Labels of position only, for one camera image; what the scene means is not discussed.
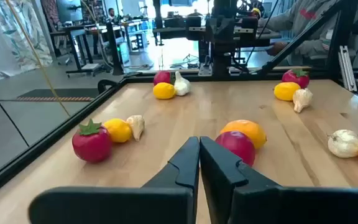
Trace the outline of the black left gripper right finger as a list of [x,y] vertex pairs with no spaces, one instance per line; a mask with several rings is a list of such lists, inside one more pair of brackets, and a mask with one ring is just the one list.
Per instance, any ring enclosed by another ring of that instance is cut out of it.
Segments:
[[358,189],[284,187],[200,137],[212,224],[358,224]]

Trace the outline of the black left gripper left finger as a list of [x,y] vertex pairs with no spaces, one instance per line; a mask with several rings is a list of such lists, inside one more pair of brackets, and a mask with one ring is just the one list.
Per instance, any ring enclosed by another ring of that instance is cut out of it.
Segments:
[[200,143],[190,137],[140,188],[56,187],[31,201],[31,224],[195,224]]

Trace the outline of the red toy tomato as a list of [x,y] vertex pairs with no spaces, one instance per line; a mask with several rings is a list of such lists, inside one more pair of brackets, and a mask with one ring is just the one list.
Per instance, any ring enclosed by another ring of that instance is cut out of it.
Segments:
[[167,70],[160,70],[154,75],[153,80],[154,86],[158,83],[169,83],[171,84],[171,73]]
[[88,124],[79,124],[79,129],[71,139],[74,153],[78,158],[90,163],[107,159],[112,152],[112,141],[108,130],[92,119]]
[[215,141],[239,156],[249,166],[254,165],[255,147],[244,133],[240,131],[228,131],[220,134]]
[[300,68],[288,70],[283,74],[282,82],[294,82],[301,88],[307,88],[310,83],[309,72]]

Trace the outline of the yellow toy lemon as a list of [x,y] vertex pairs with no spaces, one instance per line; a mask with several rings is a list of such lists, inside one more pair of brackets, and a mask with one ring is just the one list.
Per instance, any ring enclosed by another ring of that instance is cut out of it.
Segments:
[[119,118],[106,121],[103,126],[108,130],[113,142],[124,143],[132,137],[132,129],[127,122]]
[[153,94],[157,99],[167,100],[175,96],[175,89],[172,84],[160,82],[154,86]]
[[292,101],[293,95],[301,86],[295,82],[281,82],[275,86],[273,93],[275,97],[282,101]]

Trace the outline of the white toy garlic bulb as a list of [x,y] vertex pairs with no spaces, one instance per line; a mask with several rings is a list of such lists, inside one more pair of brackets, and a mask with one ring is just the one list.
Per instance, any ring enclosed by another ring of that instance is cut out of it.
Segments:
[[179,71],[175,72],[174,89],[177,96],[185,96],[190,92],[190,82]]
[[134,139],[139,142],[140,137],[145,129],[145,120],[142,115],[132,115],[126,119],[127,124],[132,129]]
[[300,113],[302,109],[307,108],[311,104],[312,98],[313,94],[309,89],[305,88],[297,90],[293,94],[293,110]]
[[358,134],[340,129],[328,136],[328,149],[340,158],[358,156]]

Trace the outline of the orange toy orange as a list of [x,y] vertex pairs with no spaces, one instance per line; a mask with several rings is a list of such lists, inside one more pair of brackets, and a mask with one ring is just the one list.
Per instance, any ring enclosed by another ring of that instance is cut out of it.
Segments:
[[267,142],[265,131],[259,124],[253,121],[244,119],[231,121],[219,133],[222,134],[230,131],[239,131],[245,134],[252,141],[256,149],[260,149]]

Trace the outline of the person's hand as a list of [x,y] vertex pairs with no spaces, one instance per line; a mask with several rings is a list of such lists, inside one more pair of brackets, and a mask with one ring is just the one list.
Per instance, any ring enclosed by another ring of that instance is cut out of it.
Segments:
[[270,56],[276,56],[279,54],[286,46],[288,45],[287,42],[274,42],[270,44],[265,51]]

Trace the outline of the black mat with hazard stripes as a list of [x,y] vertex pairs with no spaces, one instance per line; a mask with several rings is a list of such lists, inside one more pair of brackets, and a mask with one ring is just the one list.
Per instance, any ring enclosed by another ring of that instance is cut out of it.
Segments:
[[53,102],[60,99],[62,102],[89,102],[99,95],[96,88],[57,88],[57,97],[50,89],[34,89],[19,95],[17,101]]

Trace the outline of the silver aluminium extrusion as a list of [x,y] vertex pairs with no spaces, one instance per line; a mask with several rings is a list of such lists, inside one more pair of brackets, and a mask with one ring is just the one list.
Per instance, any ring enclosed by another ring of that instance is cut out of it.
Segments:
[[357,91],[356,80],[352,69],[351,59],[347,46],[340,46],[338,53],[339,64],[341,68],[342,81],[344,88],[351,92]]

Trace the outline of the black desk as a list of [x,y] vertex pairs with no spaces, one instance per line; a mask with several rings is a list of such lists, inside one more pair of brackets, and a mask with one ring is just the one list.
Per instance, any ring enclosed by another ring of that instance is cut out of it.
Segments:
[[[70,53],[76,65],[75,70],[67,70],[66,75],[70,78],[73,74],[85,73],[96,75],[96,72],[105,70],[112,75],[123,75],[124,69],[120,61],[119,45],[115,36],[115,31],[121,30],[121,26],[108,23],[106,26],[98,24],[68,26],[62,31],[51,32],[52,37],[61,36],[68,39],[70,44]],[[102,50],[103,63],[94,62],[90,47],[87,41],[87,35],[98,35],[99,45]]]

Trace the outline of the leaf patterned curtain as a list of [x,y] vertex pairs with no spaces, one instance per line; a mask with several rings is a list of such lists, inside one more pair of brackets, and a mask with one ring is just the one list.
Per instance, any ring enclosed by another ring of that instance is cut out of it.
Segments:
[[0,0],[0,26],[23,72],[48,66],[52,56],[30,0]]

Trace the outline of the black metal frame beam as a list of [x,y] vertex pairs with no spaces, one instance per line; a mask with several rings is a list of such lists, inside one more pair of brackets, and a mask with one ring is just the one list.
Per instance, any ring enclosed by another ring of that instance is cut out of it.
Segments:
[[327,23],[331,18],[337,16],[336,25],[333,32],[333,43],[330,46],[326,68],[330,72],[339,71],[339,47],[346,45],[351,34],[353,21],[358,8],[358,0],[338,0],[321,17],[317,18],[307,29],[293,39],[277,56],[268,61],[261,69],[255,73],[259,76],[266,76],[290,53],[294,52],[307,38],[314,34],[319,28]]

